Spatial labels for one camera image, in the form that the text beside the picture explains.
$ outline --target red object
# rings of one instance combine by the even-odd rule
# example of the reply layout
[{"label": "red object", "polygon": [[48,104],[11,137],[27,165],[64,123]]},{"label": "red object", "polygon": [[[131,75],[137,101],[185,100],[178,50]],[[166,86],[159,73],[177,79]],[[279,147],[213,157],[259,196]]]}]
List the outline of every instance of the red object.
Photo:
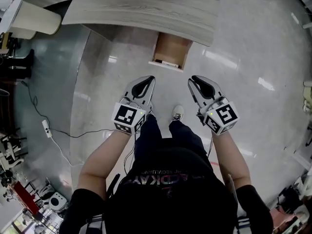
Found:
[{"label": "red object", "polygon": [[34,195],[30,195],[29,192],[21,185],[21,183],[17,182],[13,186],[13,189],[19,196],[20,201],[22,201],[22,203],[33,215],[39,212],[39,207],[34,202]]},{"label": "red object", "polygon": [[215,165],[215,166],[219,166],[219,163],[217,163],[217,162],[210,161],[210,164]]}]

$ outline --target open drawer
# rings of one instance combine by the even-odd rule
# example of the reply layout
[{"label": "open drawer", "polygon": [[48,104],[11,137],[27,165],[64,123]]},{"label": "open drawer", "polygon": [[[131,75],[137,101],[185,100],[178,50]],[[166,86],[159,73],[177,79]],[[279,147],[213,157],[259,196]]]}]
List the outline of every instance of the open drawer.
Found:
[{"label": "open drawer", "polygon": [[153,60],[149,61],[149,64],[183,72],[191,45],[191,40],[159,33],[154,47]]}]

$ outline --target electrical cable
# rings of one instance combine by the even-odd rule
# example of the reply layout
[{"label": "electrical cable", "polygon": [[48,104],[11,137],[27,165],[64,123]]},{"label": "electrical cable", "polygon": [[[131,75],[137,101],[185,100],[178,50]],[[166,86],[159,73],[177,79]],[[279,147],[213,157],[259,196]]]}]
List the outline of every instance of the electrical cable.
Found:
[{"label": "electrical cable", "polygon": [[134,157],[134,151],[135,151],[135,147],[136,147],[136,141],[137,141],[137,134],[140,133],[140,131],[136,132],[135,133],[135,143],[133,145],[133,148],[131,149],[131,151],[127,154],[127,156],[125,157],[124,161],[123,161],[123,169],[126,173],[126,175],[128,174],[127,171],[126,171],[126,162],[127,162],[127,159],[130,157],[130,155],[133,153],[133,156],[132,156],[132,159],[131,159],[131,163],[132,163],[132,160],[133,160],[133,157]]},{"label": "electrical cable", "polygon": [[[39,110],[37,109],[37,105],[38,105],[38,98],[37,98],[37,96],[34,96],[34,98],[32,98],[32,97],[31,97],[31,94],[30,94],[29,85],[28,85],[25,81],[22,81],[21,83],[22,83],[24,86],[27,87],[27,89],[28,89],[28,95],[29,95],[31,104],[33,104],[33,106],[34,106],[34,108],[35,108],[37,114],[40,115],[40,116],[43,117],[43,118],[46,118],[46,120],[47,120],[47,122],[48,122],[49,130],[54,130],[54,131],[57,131],[57,132],[66,134],[67,136],[72,137],[72,138],[79,138],[79,137],[81,137],[81,136],[83,136],[83,135],[85,135],[85,134],[87,134],[87,133],[96,133],[96,132],[105,131],[105,130],[112,131],[111,129],[100,129],[100,130],[97,130],[97,131],[88,131],[88,132],[85,132],[85,133],[83,133],[82,135],[79,135],[79,136],[71,136],[70,134],[68,134],[68,133],[66,133],[66,132],[64,132],[64,131],[51,128],[51,122],[50,122],[48,116],[41,114],[41,113],[39,112]],[[80,163],[80,164],[77,164],[77,165],[72,165],[71,162],[68,160],[68,158],[65,157],[65,155],[63,154],[63,151],[62,151],[61,147],[56,143],[56,141],[55,141],[52,137],[51,137],[51,139],[52,139],[52,141],[57,145],[57,147],[58,147],[59,150],[60,150],[61,155],[63,156],[64,159],[66,159],[66,161],[68,162],[68,164],[69,164],[71,167],[75,167],[75,166],[78,166],[78,165],[83,165],[83,163]]]},{"label": "electrical cable", "polygon": [[0,96],[6,97],[9,95],[10,95],[10,93],[8,91],[0,88]]},{"label": "electrical cable", "polygon": [[63,154],[63,151],[61,149],[61,147],[59,146],[59,144],[56,143],[56,141],[51,137],[51,140],[58,146],[59,150],[60,150],[60,154],[62,154],[63,158],[66,159],[66,161],[68,162],[68,164],[71,167],[75,167],[75,166],[79,166],[79,165],[84,165],[83,163],[79,163],[77,165],[72,165],[71,162],[68,160],[68,158],[65,157],[65,155]]},{"label": "electrical cable", "polygon": [[213,137],[211,136],[211,139],[210,139],[210,147],[209,147],[209,152],[208,152],[208,154],[207,154],[207,157],[209,157],[209,155],[210,155],[211,149],[213,148],[213,144],[214,144],[214,142],[213,142]]},{"label": "electrical cable", "polygon": [[57,129],[54,129],[54,128],[50,128],[50,130],[54,130],[54,131],[57,131],[57,132],[66,134],[67,136],[69,136],[69,137],[71,137],[71,138],[80,138],[81,136],[84,136],[84,135],[87,134],[87,133],[97,133],[97,132],[106,131],[106,130],[107,130],[107,131],[114,131],[114,130],[112,130],[112,129],[100,129],[100,130],[96,130],[96,131],[88,131],[88,132],[85,132],[84,134],[79,135],[79,136],[72,136],[72,135],[70,135],[70,134],[68,134],[68,133],[66,133],[66,132],[63,132],[63,131],[61,131],[61,130],[57,130]]},{"label": "electrical cable", "polygon": [[101,131],[105,131],[105,130],[107,130],[107,131],[113,131],[113,130],[111,130],[111,129],[100,129],[100,130],[96,130],[96,131],[88,131],[88,132],[85,132],[85,133],[83,133],[82,135],[79,135],[79,136],[72,136],[72,135],[68,134],[67,132],[64,132],[64,131],[61,131],[61,130],[58,130],[58,129],[51,128],[51,122],[50,122],[48,116],[41,114],[41,113],[39,112],[39,110],[37,109],[37,105],[38,105],[38,98],[37,98],[37,96],[34,96],[34,98],[32,98],[32,97],[31,97],[31,94],[30,94],[29,85],[28,85],[25,81],[22,81],[21,83],[22,83],[24,86],[26,86],[26,87],[28,88],[28,95],[29,95],[29,98],[30,98],[31,103],[33,104],[33,106],[34,106],[36,112],[37,112],[41,117],[46,118],[50,130],[54,130],[54,131],[57,131],[57,132],[66,134],[67,136],[69,136],[69,137],[71,137],[71,138],[80,138],[81,136],[84,136],[84,135],[87,134],[87,133],[97,133],[97,132],[101,132]]}]

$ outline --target white sneaker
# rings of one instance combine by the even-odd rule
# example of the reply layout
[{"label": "white sneaker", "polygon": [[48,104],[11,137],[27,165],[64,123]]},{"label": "white sneaker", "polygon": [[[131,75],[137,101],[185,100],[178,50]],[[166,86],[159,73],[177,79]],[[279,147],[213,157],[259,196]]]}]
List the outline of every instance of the white sneaker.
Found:
[{"label": "white sneaker", "polygon": [[174,108],[174,111],[172,112],[172,121],[179,120],[182,121],[184,116],[184,108],[181,105],[178,105]]},{"label": "white sneaker", "polygon": [[147,115],[153,115],[153,116],[155,116],[155,115],[154,115],[154,112],[153,112],[153,104],[152,104],[152,102],[150,102],[149,107],[150,107],[150,111],[147,113]]}]

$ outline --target backpack strap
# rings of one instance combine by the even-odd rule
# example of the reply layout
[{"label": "backpack strap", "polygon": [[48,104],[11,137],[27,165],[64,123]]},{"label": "backpack strap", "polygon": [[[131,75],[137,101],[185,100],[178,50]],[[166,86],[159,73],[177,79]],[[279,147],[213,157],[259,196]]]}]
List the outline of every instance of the backpack strap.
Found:
[{"label": "backpack strap", "polygon": [[116,174],[112,183],[108,187],[107,192],[106,192],[108,197],[111,197],[114,195],[114,187],[115,187],[116,183],[118,182],[119,178],[120,178],[120,174]]},{"label": "backpack strap", "polygon": [[106,234],[103,215],[94,216],[88,223],[81,227],[79,234]]},{"label": "backpack strap", "polygon": [[247,216],[241,216],[241,212],[245,212],[245,211],[243,210],[240,203],[238,202],[238,198],[237,198],[237,194],[236,194],[236,190],[234,186],[234,181],[230,174],[229,174],[229,179],[230,179],[231,193],[233,193],[234,199],[237,203],[237,223],[234,228],[233,234],[251,234],[252,230],[250,228],[250,220]]}]

